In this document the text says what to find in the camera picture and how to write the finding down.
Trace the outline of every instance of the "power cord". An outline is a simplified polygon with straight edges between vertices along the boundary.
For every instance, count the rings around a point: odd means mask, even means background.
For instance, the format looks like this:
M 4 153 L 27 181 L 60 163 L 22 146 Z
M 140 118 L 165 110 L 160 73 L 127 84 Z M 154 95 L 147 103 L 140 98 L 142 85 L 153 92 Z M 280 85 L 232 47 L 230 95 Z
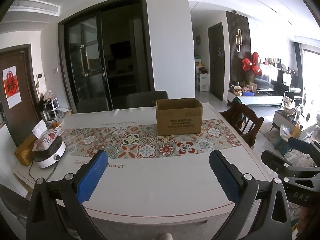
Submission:
M 50 175 L 46 178 L 45 181 L 48 181 L 48 179 L 50 179 L 51 175 L 52 175 L 52 174 L 54 173 L 54 171 L 56 170 L 56 168 L 57 168 L 58 163 L 59 163 L 60 160 L 57 161 L 56 166 L 54 167 L 53 171 L 50 173 Z M 33 165 L 33 161 L 32 161 L 32 163 L 31 163 L 31 165 L 30 165 L 30 168 L 29 168 L 29 172 L 28 172 L 28 173 L 29 173 L 29 176 L 30 176 L 31 178 L 33 178 L 33 180 L 36 182 L 36 179 L 30 174 L 30 170 L 31 170 L 32 165 Z

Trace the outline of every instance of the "dining table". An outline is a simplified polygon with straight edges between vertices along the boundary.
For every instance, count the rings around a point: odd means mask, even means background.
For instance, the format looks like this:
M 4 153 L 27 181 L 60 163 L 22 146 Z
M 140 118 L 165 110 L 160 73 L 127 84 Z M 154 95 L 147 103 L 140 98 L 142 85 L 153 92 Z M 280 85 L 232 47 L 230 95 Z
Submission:
M 203 105 L 200 133 L 158 136 L 155 107 L 67 115 L 61 135 L 66 150 L 47 168 L 33 165 L 30 174 L 48 181 L 76 173 L 98 150 L 108 166 L 89 201 L 91 217 L 140 225 L 204 221 L 230 213 L 235 204 L 224 194 L 209 165 L 220 150 L 241 173 L 271 181 L 260 159 L 209 103 Z M 14 174 L 34 187 L 29 167 L 17 164 Z

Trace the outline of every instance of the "screw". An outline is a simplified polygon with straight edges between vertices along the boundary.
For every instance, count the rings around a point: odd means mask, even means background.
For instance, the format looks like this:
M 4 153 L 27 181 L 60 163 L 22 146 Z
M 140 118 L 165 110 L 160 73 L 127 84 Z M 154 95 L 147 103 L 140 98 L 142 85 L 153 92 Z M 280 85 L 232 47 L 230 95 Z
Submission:
M 275 178 L 275 183 L 280 184 L 281 183 L 281 179 Z
M 42 182 L 44 182 L 44 179 L 43 179 L 43 178 L 37 179 L 37 184 L 41 184 Z
M 65 176 L 65 178 L 66 178 L 67 180 L 73 179 L 73 174 L 72 174 L 72 173 L 68 173 L 68 174 Z
M 252 176 L 251 176 L 251 174 L 246 173 L 246 174 L 244 175 L 244 178 L 247 179 L 247 180 L 251 180 L 251 179 L 252 179 Z

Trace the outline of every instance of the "wall poster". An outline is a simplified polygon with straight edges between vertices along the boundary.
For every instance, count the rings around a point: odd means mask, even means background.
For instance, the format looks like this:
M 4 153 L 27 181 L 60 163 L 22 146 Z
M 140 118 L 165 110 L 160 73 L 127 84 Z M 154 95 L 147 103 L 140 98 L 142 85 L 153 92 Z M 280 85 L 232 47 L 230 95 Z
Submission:
M 4 90 L 7 97 L 9 108 L 14 107 L 21 102 L 21 96 L 19 92 L 18 79 L 16 66 L 6 68 L 2 71 Z

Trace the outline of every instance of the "table runner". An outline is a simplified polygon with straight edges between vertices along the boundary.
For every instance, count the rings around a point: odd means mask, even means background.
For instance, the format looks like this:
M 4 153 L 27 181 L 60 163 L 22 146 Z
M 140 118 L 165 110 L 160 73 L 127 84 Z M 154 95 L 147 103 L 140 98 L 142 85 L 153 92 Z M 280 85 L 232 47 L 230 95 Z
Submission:
M 197 134 L 157 136 L 156 124 L 152 124 L 66 129 L 61 136 L 68 155 L 93 157 L 101 149 L 113 159 L 183 156 L 241 145 L 219 119 L 203 120 Z

